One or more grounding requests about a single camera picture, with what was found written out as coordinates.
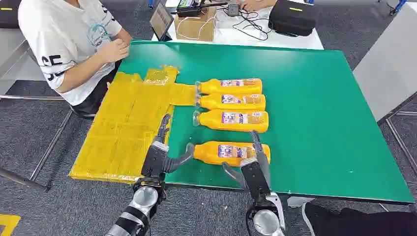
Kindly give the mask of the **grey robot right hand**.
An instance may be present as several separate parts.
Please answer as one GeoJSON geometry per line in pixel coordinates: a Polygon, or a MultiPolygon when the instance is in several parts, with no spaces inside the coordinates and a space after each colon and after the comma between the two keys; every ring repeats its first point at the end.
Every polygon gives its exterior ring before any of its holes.
{"type": "Polygon", "coordinates": [[[250,131],[249,134],[252,138],[255,156],[240,161],[239,171],[234,170],[227,162],[222,162],[222,168],[242,189],[248,191],[261,189],[268,194],[270,192],[269,162],[264,153],[259,134],[254,130],[250,131]]]}

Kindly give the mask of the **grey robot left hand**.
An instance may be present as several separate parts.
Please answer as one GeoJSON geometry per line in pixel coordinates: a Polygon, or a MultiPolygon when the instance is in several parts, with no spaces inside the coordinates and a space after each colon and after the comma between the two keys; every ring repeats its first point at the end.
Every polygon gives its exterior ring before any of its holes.
{"type": "Polygon", "coordinates": [[[154,154],[155,157],[151,158],[154,162],[153,166],[155,166],[158,173],[172,173],[178,169],[179,166],[185,164],[193,157],[193,152],[195,146],[192,143],[188,143],[186,145],[186,151],[183,155],[178,158],[169,158],[167,156],[169,147],[164,144],[165,137],[168,131],[170,130],[167,128],[167,124],[171,118],[170,114],[165,114],[163,117],[160,127],[158,129],[158,133],[152,141],[152,144],[149,148],[153,148],[155,151],[151,153],[154,154]]]}

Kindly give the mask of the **person's right hand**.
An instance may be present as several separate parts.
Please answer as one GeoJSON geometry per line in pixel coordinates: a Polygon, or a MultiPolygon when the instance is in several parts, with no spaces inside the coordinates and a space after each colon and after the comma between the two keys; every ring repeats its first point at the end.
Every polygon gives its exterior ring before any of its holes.
{"type": "Polygon", "coordinates": [[[101,63],[111,63],[124,59],[129,55],[129,44],[121,39],[104,44],[99,48],[97,56],[101,63]]]}

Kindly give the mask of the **person's hand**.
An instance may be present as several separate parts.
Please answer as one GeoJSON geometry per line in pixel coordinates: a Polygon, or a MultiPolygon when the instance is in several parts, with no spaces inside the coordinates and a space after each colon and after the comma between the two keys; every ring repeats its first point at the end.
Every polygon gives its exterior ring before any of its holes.
{"type": "Polygon", "coordinates": [[[255,12],[264,8],[273,7],[277,0],[242,0],[239,3],[240,9],[247,12],[255,12]]]}

